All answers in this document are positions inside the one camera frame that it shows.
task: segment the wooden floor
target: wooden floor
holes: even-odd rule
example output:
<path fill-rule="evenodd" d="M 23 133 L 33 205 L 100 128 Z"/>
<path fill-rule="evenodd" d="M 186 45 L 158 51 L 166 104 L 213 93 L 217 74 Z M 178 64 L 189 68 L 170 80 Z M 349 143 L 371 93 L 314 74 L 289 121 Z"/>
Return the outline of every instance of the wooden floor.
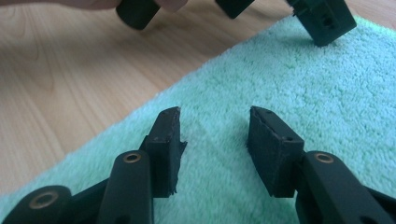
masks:
<path fill-rule="evenodd" d="M 349 0 L 396 29 L 395 0 Z M 205 61 L 291 14 L 257 0 L 229 20 L 214 1 L 163 11 L 143 32 L 114 10 L 0 7 L 0 195 L 26 184 Z"/>

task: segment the mint green towel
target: mint green towel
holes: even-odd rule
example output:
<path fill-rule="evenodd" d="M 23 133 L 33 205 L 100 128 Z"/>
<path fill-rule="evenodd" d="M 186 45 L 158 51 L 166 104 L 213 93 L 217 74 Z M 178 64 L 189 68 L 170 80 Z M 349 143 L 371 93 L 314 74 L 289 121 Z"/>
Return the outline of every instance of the mint green towel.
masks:
<path fill-rule="evenodd" d="M 29 185 L 0 199 L 3 220 L 47 185 L 73 193 L 108 177 L 121 152 L 138 149 L 158 113 L 181 107 L 177 194 L 154 200 L 155 223 L 297 223 L 294 199 L 275 199 L 248 155 L 249 109 L 276 112 L 305 150 L 341 158 L 365 185 L 396 197 L 396 33 L 361 18 L 317 48 L 288 17 L 225 51 L 109 127 Z"/>

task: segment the hand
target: hand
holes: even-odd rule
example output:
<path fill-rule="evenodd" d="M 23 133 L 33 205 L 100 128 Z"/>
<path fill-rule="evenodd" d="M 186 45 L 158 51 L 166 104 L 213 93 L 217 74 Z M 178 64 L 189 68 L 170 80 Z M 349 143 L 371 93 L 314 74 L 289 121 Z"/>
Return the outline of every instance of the hand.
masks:
<path fill-rule="evenodd" d="M 21 4 L 21 3 L 36 3 L 48 2 L 59 3 L 70 7 L 79 7 L 85 9 L 106 9 L 116 7 L 121 0 L 0 0 L 0 6 Z M 177 11 L 184 5 L 187 0 L 154 0 L 160 7 L 168 11 Z"/>

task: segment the black bracket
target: black bracket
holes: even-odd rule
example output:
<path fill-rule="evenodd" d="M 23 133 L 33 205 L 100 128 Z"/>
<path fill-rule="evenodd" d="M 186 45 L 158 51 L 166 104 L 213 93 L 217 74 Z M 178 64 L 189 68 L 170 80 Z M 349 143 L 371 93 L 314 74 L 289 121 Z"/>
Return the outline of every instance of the black bracket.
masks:
<path fill-rule="evenodd" d="M 273 111 L 253 106 L 248 152 L 268 193 L 298 191 L 301 223 L 395 223 L 396 200 L 364 187 L 333 154 L 304 152 L 304 140 Z"/>
<path fill-rule="evenodd" d="M 181 155 L 180 109 L 162 111 L 139 150 L 120 154 L 108 179 L 74 196 L 63 186 L 26 195 L 4 224 L 153 223 L 153 198 L 176 192 Z"/>
<path fill-rule="evenodd" d="M 254 0 L 215 0 L 231 19 L 239 16 Z M 294 15 L 321 47 L 356 27 L 356 22 L 344 0 L 287 0 Z M 122 0 L 117 14 L 129 26 L 143 30 L 160 7 L 153 0 Z"/>

